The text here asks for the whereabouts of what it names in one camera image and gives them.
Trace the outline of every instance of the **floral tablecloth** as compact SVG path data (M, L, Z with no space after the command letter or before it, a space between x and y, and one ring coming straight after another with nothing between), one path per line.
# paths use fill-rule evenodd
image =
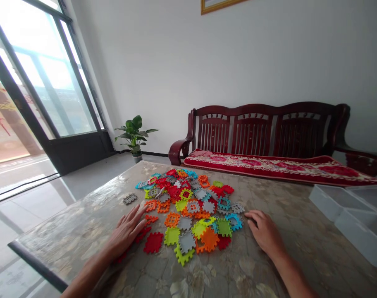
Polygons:
M142 203L138 182L174 166L142 161L82 200L21 235L16 242L59 282L70 284L90 256L109 238L118 219ZM232 186L233 202L271 215L289 253L299 262L321 297L377 297L377 269L341 235L308 199L312 187L275 180L197 170L211 181ZM130 192L139 199L124 205ZM165 215L152 232L164 233ZM94 297L287 297L270 259L261 251L245 222L223 251L194 255L182 267L173 247L154 255L134 245L120 264L112 265L94 290Z

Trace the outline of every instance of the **potted plant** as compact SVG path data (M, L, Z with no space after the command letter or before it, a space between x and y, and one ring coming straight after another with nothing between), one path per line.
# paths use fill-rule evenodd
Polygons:
M158 131L155 129L150 129L146 131L139 131L142 127L142 117L137 115L132 120L128 120L125 122L125 126L121 126L121 128L115 128L114 130L122 130L124 131L123 134L117 136L114 141L117 141L118 138L126 139L129 144L122 144L128 146L134 157L135 163L138 163L142 160L142 151L140 146L145 146L146 143L143 141L147 141L145 137L148 137L148 133Z

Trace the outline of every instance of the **floor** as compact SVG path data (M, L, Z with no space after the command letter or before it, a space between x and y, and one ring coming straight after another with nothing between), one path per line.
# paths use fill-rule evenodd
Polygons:
M167 157L143 155L143 159L170 164ZM60 297L7 244L133 165L130 154L116 154L0 202L0 298Z

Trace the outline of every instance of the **wooden bench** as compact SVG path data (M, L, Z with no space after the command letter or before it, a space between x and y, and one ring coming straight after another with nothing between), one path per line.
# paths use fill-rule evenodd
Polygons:
M274 107L249 104L237 108L206 106L188 114L185 139L170 147L172 165L181 154L196 148L211 152L311 158L341 151L377 161L377 153L350 148L344 139L350 107L319 102L298 102Z

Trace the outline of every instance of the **white wall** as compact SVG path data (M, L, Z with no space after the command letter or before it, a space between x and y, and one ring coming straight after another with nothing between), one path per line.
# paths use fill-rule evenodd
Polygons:
M347 103L349 145L377 151L377 0L72 0L112 127L140 114L168 153L192 108Z

